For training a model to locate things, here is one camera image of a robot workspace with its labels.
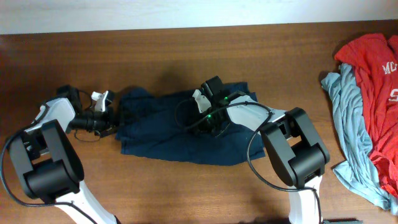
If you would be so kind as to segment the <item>navy blue shorts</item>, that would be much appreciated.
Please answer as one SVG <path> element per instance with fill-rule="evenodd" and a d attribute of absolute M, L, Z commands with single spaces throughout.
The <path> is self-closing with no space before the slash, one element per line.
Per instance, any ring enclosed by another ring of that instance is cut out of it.
<path fill-rule="evenodd" d="M 144 88 L 124 94 L 119 105 L 125 119 L 115 137 L 121 154 L 217 166 L 265 157 L 261 137 L 232 122 L 219 137 L 184 131 L 199 115 L 192 95 L 186 90 L 156 97 Z"/>

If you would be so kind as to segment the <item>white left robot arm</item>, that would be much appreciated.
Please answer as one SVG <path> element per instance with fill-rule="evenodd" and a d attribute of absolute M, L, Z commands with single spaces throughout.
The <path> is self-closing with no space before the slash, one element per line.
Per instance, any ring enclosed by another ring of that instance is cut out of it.
<path fill-rule="evenodd" d="M 118 125 L 110 106 L 114 92 L 93 92 L 84 108 L 81 90 L 70 85 L 45 100 L 32 123 L 10 136 L 2 149 L 9 154 L 24 193 L 38 207 L 57 207 L 75 223 L 119 223 L 97 201 L 67 134 L 85 130 L 102 138 Z"/>

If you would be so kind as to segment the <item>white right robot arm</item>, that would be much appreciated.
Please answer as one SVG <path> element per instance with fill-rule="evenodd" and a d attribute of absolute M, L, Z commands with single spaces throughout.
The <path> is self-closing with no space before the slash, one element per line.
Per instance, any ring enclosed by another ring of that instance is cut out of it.
<path fill-rule="evenodd" d="M 289 195 L 290 223 L 323 223 L 320 205 L 320 183 L 330 153 L 305 110 L 289 111 L 262 105 L 247 93 L 229 91 L 215 76 L 194 90 L 192 100 L 201 118 L 188 130 L 216 128 L 230 121 L 253 131 L 249 142 L 262 139 L 272 168 L 284 186 L 260 180 L 273 189 Z"/>

